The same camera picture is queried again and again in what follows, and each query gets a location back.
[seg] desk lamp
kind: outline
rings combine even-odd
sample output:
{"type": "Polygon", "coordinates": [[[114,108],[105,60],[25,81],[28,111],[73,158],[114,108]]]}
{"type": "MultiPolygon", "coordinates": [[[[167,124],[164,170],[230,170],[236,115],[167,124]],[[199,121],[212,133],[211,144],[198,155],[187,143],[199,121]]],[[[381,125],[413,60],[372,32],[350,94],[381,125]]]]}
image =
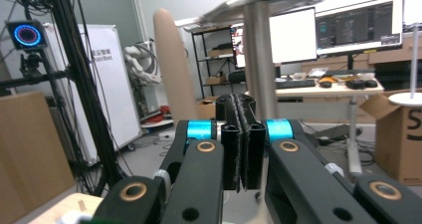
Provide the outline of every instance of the desk lamp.
{"type": "Polygon", "coordinates": [[[418,65],[418,29],[419,24],[413,25],[413,51],[412,65],[410,69],[410,93],[400,93],[390,96],[391,103],[407,107],[422,107],[422,93],[415,93],[417,83],[417,65],[418,65]]]}

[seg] circular joint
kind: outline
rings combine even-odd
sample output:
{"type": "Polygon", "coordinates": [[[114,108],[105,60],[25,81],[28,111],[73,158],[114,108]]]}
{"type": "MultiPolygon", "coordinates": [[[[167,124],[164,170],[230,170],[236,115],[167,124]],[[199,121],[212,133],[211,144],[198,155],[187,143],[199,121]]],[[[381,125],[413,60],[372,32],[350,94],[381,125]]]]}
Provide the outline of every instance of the circular joint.
{"type": "Polygon", "coordinates": [[[289,141],[284,141],[280,143],[280,148],[284,151],[298,151],[299,147],[297,144],[293,143],[293,142],[289,142],[289,141]]]}
{"type": "Polygon", "coordinates": [[[200,142],[200,143],[198,143],[196,148],[201,152],[210,152],[210,151],[213,151],[215,149],[215,144],[212,143],[212,142],[207,142],[207,141],[200,142]]]}
{"type": "Polygon", "coordinates": [[[137,200],[146,193],[146,185],[142,182],[129,183],[121,192],[120,198],[123,201],[137,200]]]}
{"type": "Polygon", "coordinates": [[[386,182],[373,181],[369,183],[369,187],[376,195],[385,199],[397,201],[402,198],[401,192],[396,187],[386,182]]]}

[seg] monitor screen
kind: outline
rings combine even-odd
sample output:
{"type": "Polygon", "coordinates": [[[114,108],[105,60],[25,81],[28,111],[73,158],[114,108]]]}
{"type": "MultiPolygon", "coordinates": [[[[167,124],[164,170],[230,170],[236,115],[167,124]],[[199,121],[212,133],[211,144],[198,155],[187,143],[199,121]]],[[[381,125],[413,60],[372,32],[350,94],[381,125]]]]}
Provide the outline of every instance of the monitor screen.
{"type": "MultiPolygon", "coordinates": [[[[288,64],[317,59],[315,8],[283,13],[270,18],[271,47],[274,64],[288,64]]],[[[243,24],[231,26],[236,68],[245,67],[243,24]]]]}
{"type": "Polygon", "coordinates": [[[403,0],[373,0],[316,13],[316,53],[339,56],[398,49],[403,0]]]}

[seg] floor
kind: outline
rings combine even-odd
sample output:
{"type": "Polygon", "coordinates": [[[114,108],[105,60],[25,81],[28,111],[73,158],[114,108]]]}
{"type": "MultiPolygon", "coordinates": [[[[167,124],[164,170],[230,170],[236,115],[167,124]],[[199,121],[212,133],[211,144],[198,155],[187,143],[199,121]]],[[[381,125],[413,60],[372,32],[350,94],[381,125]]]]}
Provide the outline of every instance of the floor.
{"type": "MultiPolygon", "coordinates": [[[[303,125],[304,131],[313,133],[316,130],[322,130],[337,124],[303,123],[303,125]]],[[[360,124],[359,127],[362,129],[362,134],[358,137],[358,140],[359,143],[362,144],[362,148],[367,150],[373,149],[374,125],[360,124]]],[[[121,156],[118,158],[119,165],[129,175],[153,177],[153,173],[158,169],[166,151],[172,143],[174,137],[174,128],[172,126],[149,129],[148,131],[150,134],[144,135],[133,143],[133,146],[135,147],[133,151],[128,150],[128,148],[124,148],[121,151],[121,156]]],[[[320,147],[318,150],[328,161],[335,162],[346,171],[347,163],[345,159],[345,144],[343,142],[320,147]]],[[[367,158],[370,158],[370,156],[363,155],[361,157],[362,160],[367,158]]],[[[363,166],[363,173],[383,174],[383,171],[372,164],[363,166]]],[[[410,187],[410,189],[422,197],[422,187],[410,187]]],[[[256,219],[254,219],[254,217],[257,217],[258,210],[260,209],[255,197],[256,193],[256,190],[247,192],[241,191],[240,193],[225,191],[223,223],[260,223],[255,222],[256,219]]],[[[42,213],[45,208],[46,207],[44,207],[44,209],[39,208],[35,213],[42,213]]],[[[32,218],[33,217],[31,216],[27,216],[18,223],[27,223],[28,220],[31,220],[32,218]]]]}

